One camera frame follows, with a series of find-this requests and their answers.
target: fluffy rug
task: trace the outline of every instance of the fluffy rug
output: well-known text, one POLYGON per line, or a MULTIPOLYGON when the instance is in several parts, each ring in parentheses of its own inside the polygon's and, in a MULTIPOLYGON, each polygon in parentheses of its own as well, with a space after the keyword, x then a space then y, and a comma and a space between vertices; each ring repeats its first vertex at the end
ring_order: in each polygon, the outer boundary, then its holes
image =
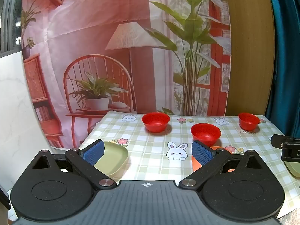
POLYGON ((300 225, 300 208, 279 218, 279 221, 282 225, 300 225))

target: pink wall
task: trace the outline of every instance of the pink wall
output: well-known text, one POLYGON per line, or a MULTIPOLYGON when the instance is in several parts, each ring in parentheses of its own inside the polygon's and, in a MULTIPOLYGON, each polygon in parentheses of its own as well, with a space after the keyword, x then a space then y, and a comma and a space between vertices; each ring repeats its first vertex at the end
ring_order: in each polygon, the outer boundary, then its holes
MULTIPOLYGON (((34 0, 23 0, 28 9, 34 0)), ((36 0, 36 23, 26 29, 25 38, 33 37, 36 46, 31 55, 40 53, 45 82, 62 123, 64 145, 71 143, 71 117, 66 117, 63 74, 75 59, 88 54, 108 55, 129 70, 128 49, 105 51, 118 24, 136 21, 150 27, 149 0, 64 0, 54 7, 48 0, 36 0)), ((133 82, 137 111, 156 111, 152 48, 132 49, 133 82)), ((87 119, 76 119, 77 140, 84 140, 87 119)))

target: metal screw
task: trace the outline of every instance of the metal screw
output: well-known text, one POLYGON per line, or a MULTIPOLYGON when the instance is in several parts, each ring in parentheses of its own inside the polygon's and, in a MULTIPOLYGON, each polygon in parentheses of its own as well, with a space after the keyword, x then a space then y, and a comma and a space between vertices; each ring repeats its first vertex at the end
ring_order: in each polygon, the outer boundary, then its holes
POLYGON ((197 182, 195 180, 193 180, 193 179, 187 178, 187 179, 182 180, 181 183, 184 186, 190 187, 190 186, 195 186, 197 182))
POLYGON ((108 178, 102 179, 102 180, 99 181, 99 184, 100 184, 101 186, 104 186, 104 187, 112 186, 113 183, 114 183, 113 180, 108 179, 108 178))

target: bunny ear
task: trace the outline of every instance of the bunny ear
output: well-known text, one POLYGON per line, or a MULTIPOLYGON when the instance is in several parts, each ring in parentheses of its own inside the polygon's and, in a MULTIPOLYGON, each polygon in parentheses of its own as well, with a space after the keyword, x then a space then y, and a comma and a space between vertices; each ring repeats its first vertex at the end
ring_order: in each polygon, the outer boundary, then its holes
POLYGON ((187 147, 188 147, 188 144, 183 143, 180 146, 178 146, 178 149, 185 149, 187 147))
POLYGON ((169 148, 169 149, 175 149, 175 148, 176 148, 176 145, 175 145, 173 142, 169 142, 169 143, 168 143, 168 148, 169 148))

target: chair backrest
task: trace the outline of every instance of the chair backrest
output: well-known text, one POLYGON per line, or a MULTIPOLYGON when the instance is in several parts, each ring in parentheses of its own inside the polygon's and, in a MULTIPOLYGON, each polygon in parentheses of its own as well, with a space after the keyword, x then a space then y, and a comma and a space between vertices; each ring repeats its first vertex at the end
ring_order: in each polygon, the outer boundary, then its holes
POLYGON ((74 108, 86 107, 86 101, 80 101, 81 96, 70 95, 70 93, 80 90, 76 80, 87 80, 86 73, 94 77, 109 78, 112 82, 117 83, 120 88, 128 93, 117 93, 118 97, 113 96, 112 101, 121 101, 133 110, 133 85, 130 75, 126 68, 117 60, 99 54, 86 55, 77 58, 66 69, 64 73, 64 92, 67 99, 67 106, 70 113, 74 108))

